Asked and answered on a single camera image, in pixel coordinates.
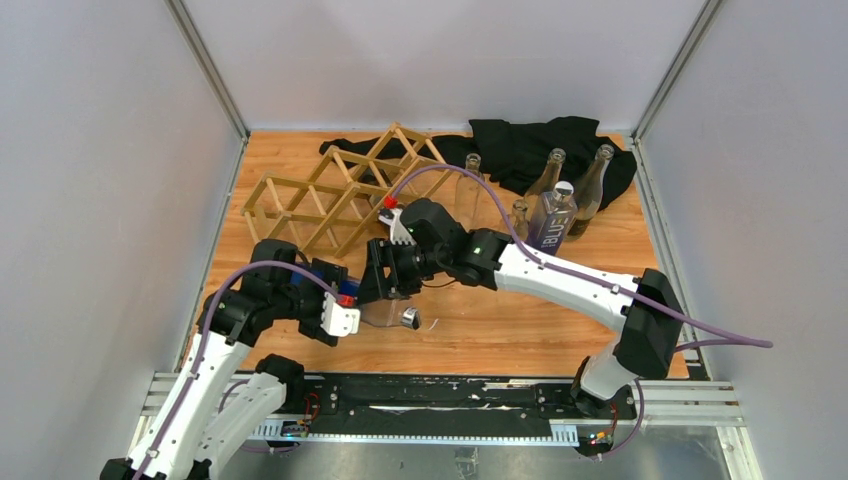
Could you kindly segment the blue labelled clear bottle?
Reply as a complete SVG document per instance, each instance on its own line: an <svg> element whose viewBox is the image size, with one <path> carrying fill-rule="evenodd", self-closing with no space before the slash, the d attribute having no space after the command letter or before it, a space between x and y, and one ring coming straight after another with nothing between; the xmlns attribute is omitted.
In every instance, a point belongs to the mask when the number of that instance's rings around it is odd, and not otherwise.
<svg viewBox="0 0 848 480"><path fill-rule="evenodd" d="M341 267L315 259L312 263L298 263L329 285L337 285L338 291L344 295L356 296L360 280L356 277L345 277L338 280ZM360 307L360 321L378 328L405 327L418 330L421 327L421 314L411 298L378 300Z"/></svg>

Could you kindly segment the small clear glass bottle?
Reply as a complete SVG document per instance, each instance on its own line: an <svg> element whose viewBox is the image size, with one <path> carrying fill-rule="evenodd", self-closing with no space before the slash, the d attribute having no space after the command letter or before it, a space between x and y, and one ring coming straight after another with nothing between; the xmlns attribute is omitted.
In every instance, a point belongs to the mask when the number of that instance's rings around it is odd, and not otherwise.
<svg viewBox="0 0 848 480"><path fill-rule="evenodd" d="M481 156L470 153L465 159L465 170L468 175L460 174L455 187L455 213L457 220L466 230L475 227L478 206L480 202L481 185L476 178L483 180L481 172Z"/></svg>

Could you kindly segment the clear bottle with black label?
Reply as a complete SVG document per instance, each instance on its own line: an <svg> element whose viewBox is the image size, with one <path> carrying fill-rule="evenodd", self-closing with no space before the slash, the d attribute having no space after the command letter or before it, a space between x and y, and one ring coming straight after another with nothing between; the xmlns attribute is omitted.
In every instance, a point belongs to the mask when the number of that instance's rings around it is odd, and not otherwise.
<svg viewBox="0 0 848 480"><path fill-rule="evenodd" d="M524 201L528 209L532 209L539 196L551 191L559 181L562 165L566 159L566 152L562 148L554 148L548 154L547 162L542 174L536 179L524 194Z"/></svg>

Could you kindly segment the clear bottle with silver label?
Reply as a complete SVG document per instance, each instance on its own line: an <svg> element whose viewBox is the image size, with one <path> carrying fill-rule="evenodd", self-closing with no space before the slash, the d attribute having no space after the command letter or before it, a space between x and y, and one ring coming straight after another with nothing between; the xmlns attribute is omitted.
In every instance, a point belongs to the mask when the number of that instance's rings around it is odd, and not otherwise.
<svg viewBox="0 0 848 480"><path fill-rule="evenodd" d="M615 154L611 144L601 145L585 174L575 187L575 202L578 207L574 221L566 234L567 241L576 241L582 237L592 219L597 214L603 198L603 180L606 170Z"/></svg>

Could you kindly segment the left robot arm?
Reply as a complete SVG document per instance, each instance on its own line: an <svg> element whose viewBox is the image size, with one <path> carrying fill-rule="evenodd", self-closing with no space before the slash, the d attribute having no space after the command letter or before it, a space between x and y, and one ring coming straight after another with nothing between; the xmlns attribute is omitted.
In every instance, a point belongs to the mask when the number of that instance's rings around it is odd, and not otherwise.
<svg viewBox="0 0 848 480"><path fill-rule="evenodd" d="M261 335L278 320L334 346L359 320L344 292L347 268L307 260L299 248L266 239L203 304L187 365L153 423L129 455L108 460L103 479L216 479L249 434L275 410L298 411L306 400L300 363L270 354L244 390L220 403L233 374Z"/></svg>

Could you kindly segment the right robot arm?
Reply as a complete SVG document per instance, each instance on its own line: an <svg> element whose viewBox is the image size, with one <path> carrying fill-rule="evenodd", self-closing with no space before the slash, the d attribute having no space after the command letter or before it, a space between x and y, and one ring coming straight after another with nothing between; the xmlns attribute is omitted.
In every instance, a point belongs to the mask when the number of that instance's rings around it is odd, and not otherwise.
<svg viewBox="0 0 848 480"><path fill-rule="evenodd" d="M419 199L397 212L387 239L367 244L355 298L360 305L407 299L444 273L469 287L528 294L579 312L615 332L581 364L571 403L596 417L635 379L663 380L682 329L667 276L614 274L551 256L488 228L467 231L439 203Z"/></svg>

